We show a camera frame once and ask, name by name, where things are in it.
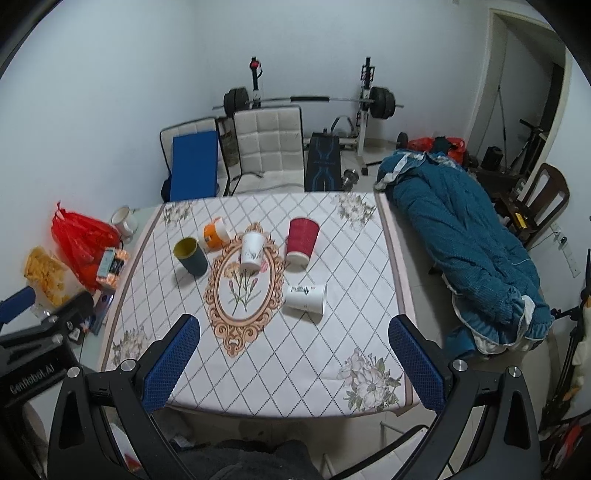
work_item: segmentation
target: red plastic bag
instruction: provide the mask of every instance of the red plastic bag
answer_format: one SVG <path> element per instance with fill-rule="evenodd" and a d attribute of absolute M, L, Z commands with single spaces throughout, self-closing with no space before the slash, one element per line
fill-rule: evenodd
<path fill-rule="evenodd" d="M 455 145 L 455 149 L 452 148 L 447 153 L 448 157 L 453 158 L 456 162 L 460 165 L 464 162 L 464 153 L 466 153 L 466 142 L 464 142 L 463 138 L 456 138 L 456 137 L 446 137 L 447 141 L 453 145 Z M 422 137 L 417 138 L 416 140 L 411 140 L 408 142 L 408 149 L 415 150 L 417 152 L 430 152 L 433 148 L 434 138 L 430 137 Z"/>
<path fill-rule="evenodd" d="M 96 272 L 105 248 L 119 245 L 117 230 L 105 222 L 68 212 L 58 203 L 51 221 L 51 235 L 80 283 L 90 291 L 100 288 Z"/>

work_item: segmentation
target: blue blanket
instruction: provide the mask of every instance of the blue blanket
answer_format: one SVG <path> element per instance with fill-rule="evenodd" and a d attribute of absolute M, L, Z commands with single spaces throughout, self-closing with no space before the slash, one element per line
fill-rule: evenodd
<path fill-rule="evenodd" d="M 484 189 L 448 157 L 407 154 L 396 150 L 386 158 L 378 180 L 397 174 L 386 195 L 458 293 L 454 306 L 464 329 L 494 345 L 512 345 L 524 330 L 527 296 L 535 308 L 525 338 L 542 340 L 554 317 L 539 294 L 537 270 L 521 242 L 499 223 Z"/>

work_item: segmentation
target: brown wooden chair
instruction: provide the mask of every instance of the brown wooden chair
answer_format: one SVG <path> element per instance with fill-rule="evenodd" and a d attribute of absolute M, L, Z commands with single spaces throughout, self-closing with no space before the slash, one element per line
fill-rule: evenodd
<path fill-rule="evenodd" d="M 530 202 L 536 187 L 540 183 L 540 178 L 544 174 L 548 175 L 548 182 L 540 190 L 538 195 Z M 545 217 L 540 218 L 546 209 L 556 200 L 556 197 L 563 195 L 560 203 Z M 544 230 L 550 222 L 558 215 L 569 201 L 570 192 L 564 176 L 560 170 L 547 163 L 542 163 L 538 173 L 535 175 L 534 182 L 525 194 L 523 200 L 512 198 L 510 195 L 501 193 L 495 195 L 493 202 L 497 213 L 509 217 L 509 225 L 515 229 L 515 234 L 527 248 L 535 240 L 535 237 Z"/>

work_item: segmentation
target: red cup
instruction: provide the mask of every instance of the red cup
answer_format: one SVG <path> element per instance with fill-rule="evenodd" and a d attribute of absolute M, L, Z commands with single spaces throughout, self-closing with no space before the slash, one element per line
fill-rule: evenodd
<path fill-rule="evenodd" d="M 294 218 L 290 222 L 285 259 L 305 268 L 310 262 L 318 232 L 320 232 L 320 225 L 314 220 Z"/>

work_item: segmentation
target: oval ornate frame print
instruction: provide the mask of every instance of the oval ornate frame print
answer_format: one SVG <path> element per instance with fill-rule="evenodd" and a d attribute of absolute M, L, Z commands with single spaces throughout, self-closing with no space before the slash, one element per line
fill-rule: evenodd
<path fill-rule="evenodd" d="M 240 269 L 242 237 L 253 231 L 267 237 L 261 269 L 254 273 Z M 257 339 L 283 297 L 285 262 L 279 257 L 279 247 L 259 223 L 253 223 L 244 233 L 237 235 L 213 261 L 204 295 L 213 333 L 223 340 L 231 357 L 237 356 L 247 342 Z"/>

